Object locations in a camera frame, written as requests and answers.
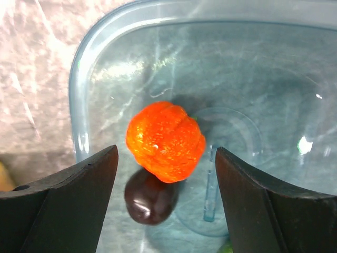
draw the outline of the blue translucent bin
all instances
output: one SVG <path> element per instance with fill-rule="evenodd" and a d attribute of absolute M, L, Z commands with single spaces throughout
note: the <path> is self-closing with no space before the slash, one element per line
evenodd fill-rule
<path fill-rule="evenodd" d="M 83 39 L 70 76 L 77 162 L 120 154 L 97 252 L 216 252 L 227 239 L 214 171 L 219 146 L 289 183 L 337 194 L 337 2 L 138 1 Z M 138 169 L 132 116 L 156 101 L 194 116 L 207 149 L 173 214 L 135 223 L 124 187 Z"/>

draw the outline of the green fruit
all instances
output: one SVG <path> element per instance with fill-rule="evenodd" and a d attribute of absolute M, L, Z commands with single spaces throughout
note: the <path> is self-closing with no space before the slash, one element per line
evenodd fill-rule
<path fill-rule="evenodd" d="M 233 253 L 232 243 L 230 241 L 226 242 L 217 253 Z"/>

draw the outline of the dark round fruit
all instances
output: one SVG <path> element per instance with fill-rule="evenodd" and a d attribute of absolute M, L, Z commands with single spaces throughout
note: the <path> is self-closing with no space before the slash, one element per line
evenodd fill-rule
<path fill-rule="evenodd" d="M 144 168 L 134 173 L 125 186 L 124 199 L 133 220 L 158 225 L 172 213 L 179 196 L 179 183 L 164 183 Z"/>

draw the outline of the beige mottled tabletop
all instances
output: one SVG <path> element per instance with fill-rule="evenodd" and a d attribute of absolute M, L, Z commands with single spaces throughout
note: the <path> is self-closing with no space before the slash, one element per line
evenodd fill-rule
<path fill-rule="evenodd" d="M 0 0 L 0 160 L 17 184 L 72 165 L 68 77 L 82 38 L 126 0 Z"/>

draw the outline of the toy pumpkin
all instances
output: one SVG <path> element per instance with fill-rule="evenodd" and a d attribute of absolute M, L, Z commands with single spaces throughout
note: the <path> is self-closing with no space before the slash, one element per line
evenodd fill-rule
<path fill-rule="evenodd" d="M 170 102 L 156 102 L 131 119 L 126 145 L 136 162 L 165 183 L 185 180 L 206 148 L 198 124 Z"/>

